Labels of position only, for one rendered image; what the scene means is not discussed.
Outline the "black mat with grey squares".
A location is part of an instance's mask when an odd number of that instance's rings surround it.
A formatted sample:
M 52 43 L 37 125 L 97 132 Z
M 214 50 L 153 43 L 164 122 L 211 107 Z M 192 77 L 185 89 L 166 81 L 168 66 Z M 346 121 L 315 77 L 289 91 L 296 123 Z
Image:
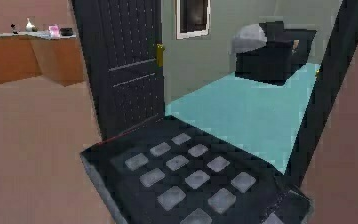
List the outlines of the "black mat with grey squares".
M 81 160 L 116 224 L 307 224 L 312 210 L 270 163 L 172 116 Z

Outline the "dark panelled room door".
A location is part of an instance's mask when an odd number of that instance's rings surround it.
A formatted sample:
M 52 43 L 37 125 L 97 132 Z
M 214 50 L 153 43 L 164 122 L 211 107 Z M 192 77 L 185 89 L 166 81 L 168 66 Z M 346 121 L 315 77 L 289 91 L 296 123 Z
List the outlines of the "dark panelled room door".
M 71 0 L 102 139 L 164 116 L 162 0 Z

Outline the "grey round cushion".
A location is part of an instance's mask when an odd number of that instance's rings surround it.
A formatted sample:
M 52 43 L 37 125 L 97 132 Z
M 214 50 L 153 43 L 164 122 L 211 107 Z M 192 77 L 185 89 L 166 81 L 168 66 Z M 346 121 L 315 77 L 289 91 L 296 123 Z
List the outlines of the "grey round cushion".
M 267 37 L 259 24 L 242 27 L 233 37 L 231 48 L 234 53 L 246 53 L 262 48 L 267 43 Z

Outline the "orange wooden counter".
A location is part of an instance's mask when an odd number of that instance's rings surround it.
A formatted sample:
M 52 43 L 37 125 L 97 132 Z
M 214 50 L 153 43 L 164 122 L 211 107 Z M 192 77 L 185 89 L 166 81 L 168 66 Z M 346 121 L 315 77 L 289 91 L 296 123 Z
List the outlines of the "orange wooden counter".
M 0 84 L 44 76 L 62 86 L 83 81 L 84 60 L 76 36 L 0 34 Z

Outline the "white framed wall picture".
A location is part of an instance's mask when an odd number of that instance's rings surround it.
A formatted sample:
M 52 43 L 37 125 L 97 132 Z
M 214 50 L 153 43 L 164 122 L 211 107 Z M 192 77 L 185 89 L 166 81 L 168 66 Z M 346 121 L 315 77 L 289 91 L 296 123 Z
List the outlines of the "white framed wall picture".
M 176 0 L 176 39 L 207 36 L 210 30 L 211 0 Z

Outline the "dark door frame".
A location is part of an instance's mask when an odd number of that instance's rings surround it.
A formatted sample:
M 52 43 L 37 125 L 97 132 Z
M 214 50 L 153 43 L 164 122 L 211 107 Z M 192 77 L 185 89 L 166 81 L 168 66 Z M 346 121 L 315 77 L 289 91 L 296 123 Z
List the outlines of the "dark door frame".
M 343 0 L 284 176 L 300 187 L 358 45 L 358 0 Z

